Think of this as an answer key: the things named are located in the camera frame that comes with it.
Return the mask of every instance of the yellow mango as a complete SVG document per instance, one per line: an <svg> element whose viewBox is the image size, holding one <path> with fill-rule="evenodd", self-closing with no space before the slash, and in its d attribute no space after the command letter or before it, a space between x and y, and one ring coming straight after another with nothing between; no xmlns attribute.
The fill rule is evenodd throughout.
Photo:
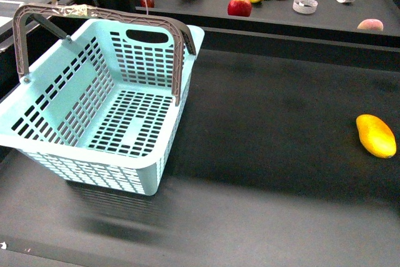
<svg viewBox="0 0 400 267"><path fill-rule="evenodd" d="M378 158L389 159L396 153L396 140L389 126L376 116L362 114L356 119L361 144Z"/></svg>

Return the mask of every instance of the basket handle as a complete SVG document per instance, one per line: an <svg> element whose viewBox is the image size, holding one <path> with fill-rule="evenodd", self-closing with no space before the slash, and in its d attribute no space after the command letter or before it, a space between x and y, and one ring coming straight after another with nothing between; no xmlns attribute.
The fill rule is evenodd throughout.
<svg viewBox="0 0 400 267"><path fill-rule="evenodd" d="M193 37L190 29L181 21L159 16L150 16L143 14L125 13L111 9L97 8L93 6L72 5L61 6L52 4L26 4L17 9L12 21L12 30L14 32L14 46L16 53L16 64L18 76L21 79L29 74L28 49L26 43L26 21L29 16L40 22L46 29L50 30L60 38L69 38L69 36L52 22L48 21L42 15L50 15L67 18L83 19L108 19L122 23L140 24L149 26L160 26L168 30L174 39L174 59L172 67L172 95L176 97L175 105L180 102L181 81L183 68L183 52L186 43L187 50L191 54L196 54Z"/></svg>

